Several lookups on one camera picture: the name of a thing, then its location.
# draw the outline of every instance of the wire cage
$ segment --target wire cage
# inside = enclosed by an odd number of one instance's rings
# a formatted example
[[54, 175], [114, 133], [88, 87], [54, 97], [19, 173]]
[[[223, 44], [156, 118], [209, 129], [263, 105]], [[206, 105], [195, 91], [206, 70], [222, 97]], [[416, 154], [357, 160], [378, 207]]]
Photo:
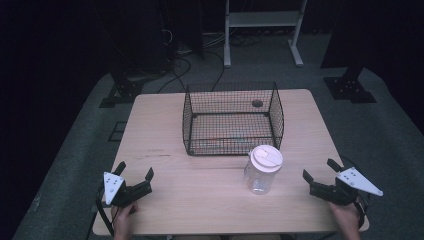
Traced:
[[283, 133], [283, 108], [275, 82], [186, 88], [183, 141], [188, 155], [247, 155], [258, 145], [279, 149]]

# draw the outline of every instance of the wooden table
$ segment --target wooden table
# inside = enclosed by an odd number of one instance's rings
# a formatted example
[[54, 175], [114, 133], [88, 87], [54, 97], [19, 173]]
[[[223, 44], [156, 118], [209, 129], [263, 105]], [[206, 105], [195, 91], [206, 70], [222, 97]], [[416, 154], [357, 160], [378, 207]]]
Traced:
[[[134, 234], [202, 235], [336, 231], [327, 204], [309, 195], [306, 169], [317, 182], [334, 184], [326, 165], [342, 164], [308, 90], [279, 90], [285, 130], [284, 163], [271, 191], [255, 195], [243, 169], [247, 156], [191, 157], [182, 140], [184, 94], [140, 95], [134, 102], [113, 170], [127, 164], [127, 185], [144, 181], [153, 167], [153, 192], [138, 201]], [[367, 229], [368, 221], [362, 228]], [[97, 216], [93, 231], [109, 235]]]

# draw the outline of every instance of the black equipment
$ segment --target black equipment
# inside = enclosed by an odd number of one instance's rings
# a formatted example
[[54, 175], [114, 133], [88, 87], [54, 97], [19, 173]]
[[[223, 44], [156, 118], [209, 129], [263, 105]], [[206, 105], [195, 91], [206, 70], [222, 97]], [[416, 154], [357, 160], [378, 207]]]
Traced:
[[[121, 162], [116, 168], [116, 170], [112, 173], [112, 176], [120, 176], [121, 173], [124, 171], [125, 167], [126, 167], [125, 162]], [[151, 193], [152, 187], [150, 186], [150, 181], [152, 180], [153, 175], [154, 175], [153, 169], [150, 168], [148, 173], [146, 174], [145, 181], [135, 186], [126, 186], [125, 180], [123, 180], [123, 178], [120, 178], [122, 183], [119, 187], [119, 190], [116, 192], [114, 197], [112, 197], [111, 202], [108, 204], [117, 206], [119, 208], [124, 208], [130, 205], [131, 203], [133, 203], [134, 201]], [[106, 188], [105, 185], [107, 182], [108, 180], [105, 179], [104, 182], [99, 187], [99, 190], [97, 192], [97, 197], [96, 197], [96, 206], [100, 213], [100, 216], [102, 217], [104, 223], [106, 224], [106, 227], [108, 228], [110, 234], [113, 236], [114, 229], [113, 229], [112, 222], [109, 221], [102, 205], [102, 197], [103, 197], [103, 193], [105, 192], [105, 188]]]

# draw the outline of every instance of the white lid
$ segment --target white lid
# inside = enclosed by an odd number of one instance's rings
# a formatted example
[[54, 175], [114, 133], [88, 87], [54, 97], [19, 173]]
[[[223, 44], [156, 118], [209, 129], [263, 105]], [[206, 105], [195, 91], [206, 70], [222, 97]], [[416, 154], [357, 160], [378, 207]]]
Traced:
[[260, 145], [250, 152], [252, 164], [262, 172], [275, 172], [283, 164], [283, 155], [273, 146]]

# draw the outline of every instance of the robotic arm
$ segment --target robotic arm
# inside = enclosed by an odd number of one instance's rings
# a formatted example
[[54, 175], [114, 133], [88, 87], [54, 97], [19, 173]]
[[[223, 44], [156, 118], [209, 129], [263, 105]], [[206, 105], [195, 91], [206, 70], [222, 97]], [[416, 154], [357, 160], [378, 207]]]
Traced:
[[360, 196], [360, 191], [377, 196], [383, 196], [383, 191], [374, 186], [354, 167], [342, 168], [333, 159], [328, 159], [327, 165], [337, 172], [335, 185], [317, 183], [306, 170], [303, 170], [303, 178], [309, 183], [310, 195], [337, 205], [346, 206], [353, 203], [360, 213], [359, 227], [361, 227], [369, 204], [365, 202], [366, 206], [362, 208], [356, 202], [358, 196]]
[[120, 208], [130, 205], [132, 202], [152, 192], [152, 188], [150, 186], [150, 181], [154, 175], [152, 168], [149, 169], [145, 177], [145, 181], [135, 186], [126, 186], [124, 178], [120, 176], [125, 167], [125, 162], [121, 162], [113, 173], [105, 172], [103, 176], [103, 183], [97, 192], [97, 209], [112, 236], [114, 235], [113, 225], [112, 222], [109, 221], [103, 209], [101, 202], [103, 196], [102, 192], [104, 191], [107, 205], [112, 204]]

